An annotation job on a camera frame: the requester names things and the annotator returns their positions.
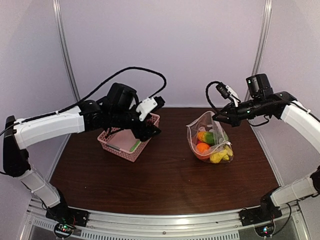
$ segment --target brown tabletop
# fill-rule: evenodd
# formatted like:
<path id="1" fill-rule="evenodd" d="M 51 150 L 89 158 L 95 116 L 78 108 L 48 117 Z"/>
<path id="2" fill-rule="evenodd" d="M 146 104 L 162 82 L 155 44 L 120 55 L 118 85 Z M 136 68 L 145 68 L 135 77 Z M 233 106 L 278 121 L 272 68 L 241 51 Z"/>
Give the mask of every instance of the brown tabletop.
<path id="1" fill-rule="evenodd" d="M 233 147 L 231 163 L 204 163 L 191 152 L 186 125 L 206 111 L 160 109 L 162 133 L 134 163 L 103 150 L 101 130 L 73 134 L 51 183 L 72 207 L 113 213 L 195 214 L 258 205 L 278 184 L 246 121 L 222 124 Z"/>

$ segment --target clear plastic bag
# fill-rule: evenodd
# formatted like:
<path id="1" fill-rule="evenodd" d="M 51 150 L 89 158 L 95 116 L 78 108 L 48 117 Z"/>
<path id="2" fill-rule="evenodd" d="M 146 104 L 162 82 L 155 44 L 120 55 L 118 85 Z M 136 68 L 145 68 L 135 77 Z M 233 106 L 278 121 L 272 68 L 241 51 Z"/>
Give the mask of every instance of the clear plastic bag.
<path id="1" fill-rule="evenodd" d="M 206 163 L 230 163 L 234 158 L 231 142 L 220 123 L 213 121 L 213 115 L 212 111 L 207 111 L 186 126 L 188 143 L 195 156 Z M 205 146 L 205 150 L 200 151 L 198 144 Z"/>

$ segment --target pink plastic basket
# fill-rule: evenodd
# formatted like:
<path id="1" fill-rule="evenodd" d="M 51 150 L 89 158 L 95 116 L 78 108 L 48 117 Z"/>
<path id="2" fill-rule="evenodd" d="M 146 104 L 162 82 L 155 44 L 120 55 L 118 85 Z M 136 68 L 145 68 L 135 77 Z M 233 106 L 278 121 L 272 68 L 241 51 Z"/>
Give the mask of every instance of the pink plastic basket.
<path id="1" fill-rule="evenodd" d="M 153 123 L 155 126 L 159 127 L 160 116 L 151 113 L 151 118 L 148 120 Z M 111 131 L 116 131 L 118 128 L 112 127 Z M 117 132 L 109 137 L 107 137 L 108 133 L 103 131 L 98 136 L 98 141 L 101 143 L 102 148 L 110 153 L 118 155 L 121 158 L 127 159 L 131 162 L 137 160 L 142 150 L 146 147 L 148 141 L 140 141 L 133 151 L 130 151 L 130 148 L 133 147 L 138 139 L 135 139 L 131 130 L 126 129 L 120 132 Z"/>

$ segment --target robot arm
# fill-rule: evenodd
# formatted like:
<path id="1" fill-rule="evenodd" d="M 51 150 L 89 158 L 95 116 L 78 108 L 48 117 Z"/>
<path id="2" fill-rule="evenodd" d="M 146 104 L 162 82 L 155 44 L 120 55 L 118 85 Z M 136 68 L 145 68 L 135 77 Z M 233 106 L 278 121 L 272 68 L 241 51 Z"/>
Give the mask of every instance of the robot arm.
<path id="1" fill-rule="evenodd" d="M 251 100 L 245 102 L 234 101 L 218 110 L 210 101 L 208 90 L 212 84 L 217 84 L 216 89 L 225 99 L 230 99 L 233 92 L 229 86 L 222 82 L 211 82 L 206 88 L 206 97 L 216 114 L 213 120 L 230 124 L 237 127 L 242 120 L 254 119 L 257 116 L 277 119 L 296 129 L 313 147 L 320 153 L 320 121 L 309 110 L 304 108 L 295 97 L 288 92 L 274 93 L 269 80 L 265 74 L 257 74 L 246 79 Z M 261 206 L 256 209 L 245 209 L 240 212 L 242 224 L 244 226 L 257 224 L 266 220 L 271 220 L 274 216 L 280 217 L 279 206 L 296 200 L 303 200 L 309 196 L 320 194 L 320 166 L 307 176 L 297 179 L 291 184 L 281 186 L 264 195 L 260 202 Z"/>
<path id="2" fill-rule="evenodd" d="M 27 147 L 65 134 L 112 128 L 130 129 L 142 142 L 161 130 L 149 124 L 151 111 L 165 104 L 162 97 L 149 97 L 139 102 L 137 92 L 124 84 L 114 83 L 109 93 L 98 101 L 85 100 L 73 108 L 41 117 L 6 120 L 3 139 L 3 169 L 19 179 L 47 207 L 47 217 L 59 223 L 85 226 L 88 212 L 69 208 L 57 188 L 52 186 L 29 162 Z"/>

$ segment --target green object in basket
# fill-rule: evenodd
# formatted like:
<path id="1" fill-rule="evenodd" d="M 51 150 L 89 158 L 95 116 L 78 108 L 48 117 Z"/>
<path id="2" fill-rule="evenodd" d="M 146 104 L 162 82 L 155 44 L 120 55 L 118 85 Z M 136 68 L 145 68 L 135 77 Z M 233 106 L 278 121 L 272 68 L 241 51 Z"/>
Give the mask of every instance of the green object in basket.
<path id="1" fill-rule="evenodd" d="M 136 148 L 138 147 L 140 143 L 140 140 L 136 141 L 136 143 L 130 148 L 130 152 L 133 152 L 134 150 L 136 150 Z"/>
<path id="2" fill-rule="evenodd" d="M 209 145 L 214 145 L 215 144 L 215 136 L 212 132 L 209 131 L 200 131 L 197 134 L 197 138 L 199 141 L 209 144 Z"/>

